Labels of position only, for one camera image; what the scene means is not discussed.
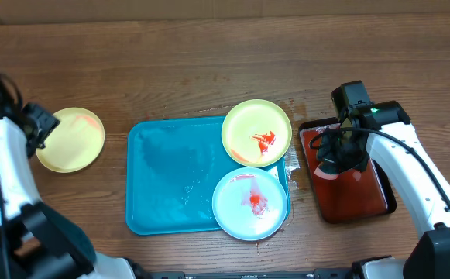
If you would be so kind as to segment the yellow plate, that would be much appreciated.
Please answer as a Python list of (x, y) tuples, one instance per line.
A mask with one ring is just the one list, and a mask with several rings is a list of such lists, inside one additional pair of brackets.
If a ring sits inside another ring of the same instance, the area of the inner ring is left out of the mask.
[(53, 114), (60, 124), (36, 151), (40, 163), (58, 173), (79, 171), (93, 163), (105, 143), (101, 120), (85, 108), (64, 108)]

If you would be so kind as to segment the yellow-green plate top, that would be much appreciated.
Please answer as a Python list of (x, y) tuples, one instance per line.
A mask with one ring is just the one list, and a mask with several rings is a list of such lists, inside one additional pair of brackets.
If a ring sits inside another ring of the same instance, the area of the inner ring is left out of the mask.
[(286, 112), (273, 102), (251, 99), (234, 106), (222, 124), (226, 153), (247, 167), (276, 163), (289, 149), (292, 127)]

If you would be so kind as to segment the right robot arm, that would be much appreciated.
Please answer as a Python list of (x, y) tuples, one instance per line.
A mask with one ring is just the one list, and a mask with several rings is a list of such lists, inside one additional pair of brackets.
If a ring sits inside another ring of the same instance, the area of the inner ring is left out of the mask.
[(331, 93), (340, 126), (309, 143), (320, 165), (315, 175), (335, 179), (375, 161), (402, 198), (419, 238), (407, 260), (362, 260), (354, 278), (450, 278), (450, 184), (427, 155), (409, 115), (396, 101), (375, 103), (361, 81)]

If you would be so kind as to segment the red-stained sponge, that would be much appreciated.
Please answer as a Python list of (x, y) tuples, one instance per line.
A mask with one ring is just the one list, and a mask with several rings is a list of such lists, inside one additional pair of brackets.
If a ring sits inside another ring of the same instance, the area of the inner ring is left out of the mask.
[(339, 172), (335, 165), (322, 163), (316, 167), (314, 175), (321, 179), (333, 181), (338, 178)]

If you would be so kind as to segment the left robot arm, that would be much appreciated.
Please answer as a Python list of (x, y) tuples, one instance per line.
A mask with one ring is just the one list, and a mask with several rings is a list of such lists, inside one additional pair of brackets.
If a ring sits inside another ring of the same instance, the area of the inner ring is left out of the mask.
[(29, 158), (59, 123), (24, 104), (0, 74), (0, 278), (149, 278), (130, 259), (96, 252), (82, 229), (42, 201)]

